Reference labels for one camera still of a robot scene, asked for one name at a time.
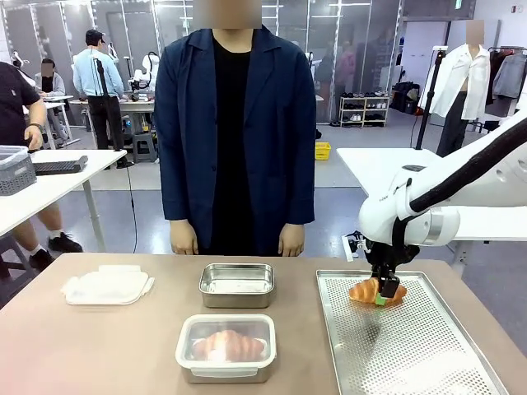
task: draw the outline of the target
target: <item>brown table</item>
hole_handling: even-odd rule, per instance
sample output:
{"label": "brown table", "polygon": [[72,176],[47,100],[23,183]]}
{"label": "brown table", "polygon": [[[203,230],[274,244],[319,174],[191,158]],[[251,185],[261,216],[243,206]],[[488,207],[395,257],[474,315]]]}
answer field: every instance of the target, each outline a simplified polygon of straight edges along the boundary
{"label": "brown table", "polygon": [[[190,385],[175,361],[184,320],[202,306],[198,280],[212,262],[266,262],[277,298],[266,310],[277,330],[271,379],[254,385]],[[59,292],[101,264],[138,264],[156,278],[129,306],[70,306]],[[5,395],[337,395],[316,269],[368,269],[333,258],[211,258],[66,254],[0,310],[0,393]],[[415,261],[452,308],[511,394],[525,394],[527,360],[446,263]],[[254,312],[254,310],[236,310]]]}

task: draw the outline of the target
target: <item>navy blue jacket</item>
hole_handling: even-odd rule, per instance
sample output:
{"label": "navy blue jacket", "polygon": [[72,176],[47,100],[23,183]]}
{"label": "navy blue jacket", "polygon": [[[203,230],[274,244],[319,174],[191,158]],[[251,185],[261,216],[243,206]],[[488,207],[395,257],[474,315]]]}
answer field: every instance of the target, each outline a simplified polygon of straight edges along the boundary
{"label": "navy blue jacket", "polygon": [[[167,46],[155,112],[163,208],[167,220],[188,219],[204,248],[212,237],[216,101],[212,31],[198,30]],[[307,59],[298,46],[263,26],[255,31],[250,55],[243,127],[259,253],[277,249],[286,223],[315,219],[315,130]]]}

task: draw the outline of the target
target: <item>black cap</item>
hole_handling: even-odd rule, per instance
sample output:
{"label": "black cap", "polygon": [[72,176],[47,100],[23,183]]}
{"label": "black cap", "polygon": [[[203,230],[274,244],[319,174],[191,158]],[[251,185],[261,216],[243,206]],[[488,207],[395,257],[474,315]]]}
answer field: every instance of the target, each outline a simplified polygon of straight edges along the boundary
{"label": "black cap", "polygon": [[104,43],[105,41],[102,39],[104,35],[104,33],[100,33],[98,30],[89,29],[86,32],[86,45],[98,45],[99,40]]}

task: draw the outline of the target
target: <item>sock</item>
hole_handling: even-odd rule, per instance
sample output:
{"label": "sock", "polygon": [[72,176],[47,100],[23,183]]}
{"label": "sock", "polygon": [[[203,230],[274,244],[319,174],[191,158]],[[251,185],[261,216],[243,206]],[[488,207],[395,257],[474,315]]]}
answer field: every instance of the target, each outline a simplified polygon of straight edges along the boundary
{"label": "sock", "polygon": [[62,229],[59,229],[59,230],[50,230],[49,231],[49,238],[50,239],[57,239],[58,237],[60,237],[60,235],[64,232],[64,230]]}
{"label": "sock", "polygon": [[37,245],[37,246],[35,247],[35,249],[32,249],[32,250],[30,251],[30,255],[31,255],[31,256],[35,255],[35,254],[38,253],[41,249],[43,249],[43,250],[45,251],[44,247],[42,247],[40,244]]}

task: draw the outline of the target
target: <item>perforated metal tray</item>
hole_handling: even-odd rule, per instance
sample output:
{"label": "perforated metal tray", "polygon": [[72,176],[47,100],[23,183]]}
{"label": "perforated metal tray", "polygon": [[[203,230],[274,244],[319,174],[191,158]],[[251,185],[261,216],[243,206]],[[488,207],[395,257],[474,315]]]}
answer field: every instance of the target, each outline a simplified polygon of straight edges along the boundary
{"label": "perforated metal tray", "polygon": [[398,272],[402,304],[351,302],[365,271],[317,271],[342,395],[508,394],[424,273]]}

